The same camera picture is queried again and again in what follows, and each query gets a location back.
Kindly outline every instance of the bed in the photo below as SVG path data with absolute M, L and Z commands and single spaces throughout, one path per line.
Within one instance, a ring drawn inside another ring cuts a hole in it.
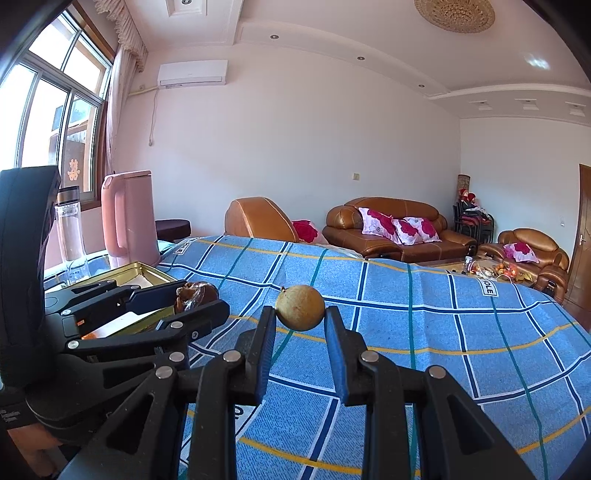
M 188 239 L 164 254 L 159 268 L 213 283 L 230 304 L 226 324 L 192 343 L 192 366 L 232 348 L 282 286 L 309 284 L 396 364 L 450 371 L 538 479 L 558 479 L 589 435 L 591 337 L 538 291 L 509 283 L 491 291 L 436 268 L 235 236 Z M 264 402 L 236 406 L 239 478 L 360 478 L 365 410 L 339 404 L 323 325 L 303 333 L 278 327 Z M 410 406 L 407 423 L 419 478 Z M 188 421 L 179 478 L 190 428 Z

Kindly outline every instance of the wooden floor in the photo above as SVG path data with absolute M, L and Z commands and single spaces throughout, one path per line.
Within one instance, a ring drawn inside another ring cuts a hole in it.
M 588 332 L 591 331 L 591 312 L 582 309 L 578 305 L 566 299 L 564 300 L 562 306 L 567 312 L 569 312 L 574 318 L 576 318 L 577 322 L 579 322 L 585 330 L 587 330 Z

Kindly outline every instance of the white valance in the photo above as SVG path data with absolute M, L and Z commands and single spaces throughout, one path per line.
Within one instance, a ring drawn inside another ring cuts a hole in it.
M 144 71 L 148 50 L 142 37 L 134 24 L 134 19 L 125 5 L 124 0 L 95 0 L 98 13 L 107 12 L 107 18 L 115 22 L 115 31 L 119 37 L 120 45 L 130 51 L 136 58 L 136 64 L 140 72 Z

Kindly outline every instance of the ceiling molding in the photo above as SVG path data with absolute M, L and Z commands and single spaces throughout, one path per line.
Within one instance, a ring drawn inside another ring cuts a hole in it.
M 226 27 L 226 41 L 223 45 L 234 45 L 236 39 L 236 30 L 238 30 L 238 21 L 242 11 L 244 0 L 232 0 L 230 15 L 228 16 L 228 26 Z
M 591 98 L 591 90 L 585 90 L 577 87 L 569 87 L 566 85 L 547 85 L 543 83 L 513 83 L 510 85 L 490 85 L 485 87 L 468 88 L 465 90 L 454 90 L 453 92 L 444 93 L 442 95 L 433 95 L 427 97 L 430 100 L 439 100 L 442 98 L 451 98 L 480 93 L 522 90 L 567 93 L 569 95 L 579 95 Z
M 449 93 L 439 82 L 414 67 L 366 44 L 315 28 L 275 21 L 243 21 L 238 40 L 319 53 L 381 73 L 422 95 Z
M 591 127 L 591 91 L 575 87 L 493 85 L 426 98 L 459 118 L 543 118 Z

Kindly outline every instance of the pink floral pillow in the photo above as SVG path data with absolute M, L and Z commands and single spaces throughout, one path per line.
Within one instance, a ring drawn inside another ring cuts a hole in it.
M 535 256 L 534 251 L 525 242 L 507 244 L 503 246 L 503 249 L 505 250 L 505 256 L 509 260 L 515 260 L 516 262 L 540 263 L 540 260 Z
M 441 239 L 433 224 L 426 218 L 406 217 L 405 220 L 418 230 L 418 234 L 426 244 L 430 242 L 440 242 Z
M 296 220 L 292 222 L 300 240 L 307 244 L 329 245 L 324 235 L 318 231 L 315 225 L 309 220 Z
M 396 234 L 396 229 L 392 224 L 392 217 L 376 212 L 369 208 L 360 208 L 359 213 L 363 217 L 363 231 L 364 235 L 379 235 L 386 237 L 397 245 L 401 245 L 401 241 Z
M 394 219 L 392 220 L 392 224 L 396 227 L 398 238 L 404 245 L 416 245 L 423 243 L 423 239 L 421 238 L 420 233 L 418 233 L 418 230 L 406 220 Z

